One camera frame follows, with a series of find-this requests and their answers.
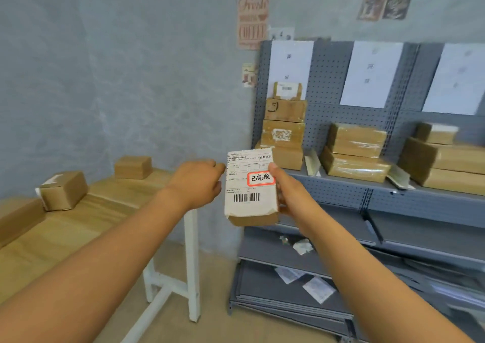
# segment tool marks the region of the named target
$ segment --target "person's left arm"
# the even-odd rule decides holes
[[[3,343],[92,342],[177,222],[221,192],[225,166],[186,162],[133,216],[0,306]]]

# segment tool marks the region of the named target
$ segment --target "forearm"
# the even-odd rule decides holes
[[[6,301],[0,307],[2,341],[94,340],[186,210],[176,193],[161,190]]]
[[[310,238],[372,342],[471,342],[325,211],[313,219]]]

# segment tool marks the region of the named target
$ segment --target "barcode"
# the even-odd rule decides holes
[[[261,193],[236,193],[234,202],[261,201]]]

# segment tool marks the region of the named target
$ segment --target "cardboard box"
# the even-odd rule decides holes
[[[152,172],[149,156],[124,156],[114,164],[115,178],[145,179]]]
[[[374,127],[332,123],[327,146],[332,153],[379,157],[387,132]]]
[[[408,172],[413,180],[413,174],[415,177],[421,177],[431,168],[485,174],[485,147],[430,144],[408,137],[398,166]]]
[[[264,149],[258,141],[254,149]],[[273,161],[278,167],[299,171],[303,163],[303,149],[273,146]]]
[[[266,99],[264,119],[303,123],[305,113],[306,100]]]
[[[328,147],[324,147],[320,162],[328,175],[379,183],[385,181],[391,168],[380,158],[334,154]]]
[[[296,122],[263,120],[262,146],[301,148],[305,124]]]
[[[278,222],[276,180],[268,171],[271,148],[227,153],[224,215],[236,226]]]
[[[416,126],[414,137],[426,143],[451,145],[459,130],[456,126],[421,122]]]
[[[275,82],[273,88],[274,99],[301,100],[302,84],[297,82]]]
[[[47,211],[69,210],[88,192],[81,171],[58,172],[35,189]]]
[[[0,248],[45,219],[41,199],[9,197],[0,200]]]
[[[428,168],[423,170],[406,160],[399,160],[399,166],[411,175],[411,178],[423,187],[434,189],[473,193],[485,196],[485,175],[476,173],[448,171],[446,169]]]

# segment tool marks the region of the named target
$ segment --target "person's right arm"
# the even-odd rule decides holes
[[[283,205],[310,238],[343,299],[373,343],[473,343],[372,256],[305,187],[275,164]]]

